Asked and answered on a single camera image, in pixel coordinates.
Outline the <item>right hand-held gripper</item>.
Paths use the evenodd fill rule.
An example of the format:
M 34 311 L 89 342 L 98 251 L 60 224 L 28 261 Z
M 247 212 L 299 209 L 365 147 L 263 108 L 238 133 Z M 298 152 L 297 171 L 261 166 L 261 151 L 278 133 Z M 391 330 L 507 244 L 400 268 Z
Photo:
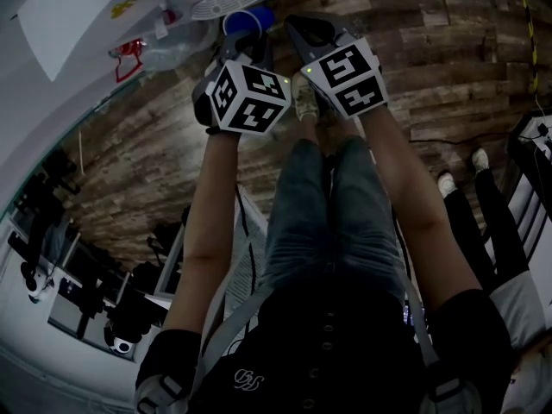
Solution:
M 378 57 L 365 38 L 354 39 L 339 17 L 291 14 L 285 18 L 285 31 L 308 64 L 301 73 L 342 118 L 357 117 L 389 101 Z

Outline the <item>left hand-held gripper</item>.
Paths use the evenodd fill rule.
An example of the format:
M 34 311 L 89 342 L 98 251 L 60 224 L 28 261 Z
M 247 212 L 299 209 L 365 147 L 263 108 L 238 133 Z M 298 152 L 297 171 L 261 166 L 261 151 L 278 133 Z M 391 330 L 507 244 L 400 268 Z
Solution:
M 254 66 L 236 61 L 254 47 Z M 192 93 L 194 114 L 208 128 L 265 135 L 292 104 L 291 80 L 269 72 L 273 45 L 267 32 L 254 44 L 254 33 L 241 30 L 224 36 L 220 62 Z

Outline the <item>blue cup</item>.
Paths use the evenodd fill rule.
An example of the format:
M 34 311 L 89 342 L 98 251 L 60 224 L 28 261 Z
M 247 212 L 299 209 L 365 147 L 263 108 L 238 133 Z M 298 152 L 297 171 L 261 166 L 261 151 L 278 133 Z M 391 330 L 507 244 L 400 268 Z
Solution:
M 275 22 L 275 14 L 268 7 L 239 9 L 223 18 L 223 32 L 232 35 L 241 31 L 260 38 Z

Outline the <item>white and dark red object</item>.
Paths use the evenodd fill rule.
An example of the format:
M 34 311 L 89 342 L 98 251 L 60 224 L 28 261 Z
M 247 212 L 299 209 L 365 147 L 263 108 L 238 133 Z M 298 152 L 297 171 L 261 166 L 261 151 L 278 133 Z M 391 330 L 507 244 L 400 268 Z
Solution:
M 182 12 L 176 8 L 170 0 L 160 4 L 160 13 L 154 21 L 154 35 L 157 40 L 168 36 L 168 26 L 174 24 L 182 17 Z

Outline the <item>person's left forearm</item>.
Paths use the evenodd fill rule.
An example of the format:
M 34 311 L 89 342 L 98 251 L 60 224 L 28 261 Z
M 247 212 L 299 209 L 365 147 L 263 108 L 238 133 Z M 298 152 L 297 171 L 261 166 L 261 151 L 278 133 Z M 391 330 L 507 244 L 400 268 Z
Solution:
M 239 140 L 238 134 L 230 132 L 208 138 L 185 226 L 181 278 L 164 330 L 200 334 L 211 300 L 229 270 Z

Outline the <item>person's right forearm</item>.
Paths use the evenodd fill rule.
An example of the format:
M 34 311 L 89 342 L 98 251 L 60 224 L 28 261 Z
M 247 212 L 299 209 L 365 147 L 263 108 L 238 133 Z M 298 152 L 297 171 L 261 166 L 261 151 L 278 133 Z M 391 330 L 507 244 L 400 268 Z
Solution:
M 386 106 L 360 116 L 391 199 L 424 306 L 433 313 L 454 296 L 479 290 L 450 227 L 442 195 Z

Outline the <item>white water dispenser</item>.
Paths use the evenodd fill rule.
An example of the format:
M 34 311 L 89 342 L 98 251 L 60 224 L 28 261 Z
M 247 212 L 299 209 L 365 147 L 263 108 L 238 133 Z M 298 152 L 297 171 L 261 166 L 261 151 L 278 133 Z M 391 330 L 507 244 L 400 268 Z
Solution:
M 178 22 L 209 20 L 263 0 L 27 0 L 24 37 L 50 81 L 71 66 L 154 31 L 166 10 Z

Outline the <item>person's grey denim shorts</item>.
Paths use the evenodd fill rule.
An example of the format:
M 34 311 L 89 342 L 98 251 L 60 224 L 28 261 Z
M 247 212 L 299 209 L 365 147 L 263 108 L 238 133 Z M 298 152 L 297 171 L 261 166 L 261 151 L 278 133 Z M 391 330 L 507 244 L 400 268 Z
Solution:
M 392 209 L 367 143 L 338 148 L 331 191 L 320 147 L 301 139 L 282 169 L 268 223 L 262 280 L 273 287 L 326 273 L 405 298 Z

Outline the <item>yellow black striped floor tape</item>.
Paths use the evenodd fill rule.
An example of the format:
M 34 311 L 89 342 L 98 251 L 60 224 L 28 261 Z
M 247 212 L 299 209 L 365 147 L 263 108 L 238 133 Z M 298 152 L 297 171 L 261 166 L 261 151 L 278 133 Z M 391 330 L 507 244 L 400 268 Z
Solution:
M 524 8 L 524 14 L 528 25 L 528 32 L 529 32 L 529 39 L 530 39 L 530 50 L 531 50 L 530 63 L 531 63 L 531 71 L 532 71 L 531 93 L 536 96 L 538 92 L 538 70 L 537 70 L 538 58 L 537 58 L 536 41 L 535 41 L 535 35 L 534 35 L 535 29 L 534 29 L 532 16 L 530 13 L 530 6 L 529 6 L 528 0 L 522 0 L 522 5 Z

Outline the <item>black framed desk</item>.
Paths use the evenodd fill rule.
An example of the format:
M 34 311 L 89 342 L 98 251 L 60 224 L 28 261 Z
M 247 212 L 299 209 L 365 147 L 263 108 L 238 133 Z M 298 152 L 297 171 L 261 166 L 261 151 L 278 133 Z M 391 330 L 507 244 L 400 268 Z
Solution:
M 552 247 L 552 110 L 523 116 L 507 142 L 513 179 L 507 200 L 528 259 Z M 544 123 L 549 135 L 540 137 Z

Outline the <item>person's black shirt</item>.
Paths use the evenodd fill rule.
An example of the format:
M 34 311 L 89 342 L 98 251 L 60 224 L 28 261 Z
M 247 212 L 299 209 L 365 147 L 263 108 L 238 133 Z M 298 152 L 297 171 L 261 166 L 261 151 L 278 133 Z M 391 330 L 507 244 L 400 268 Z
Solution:
M 159 333 L 136 381 L 137 414 L 187 398 L 188 414 L 419 414 L 433 374 L 395 297 L 336 283 L 289 287 L 192 386 L 200 336 Z

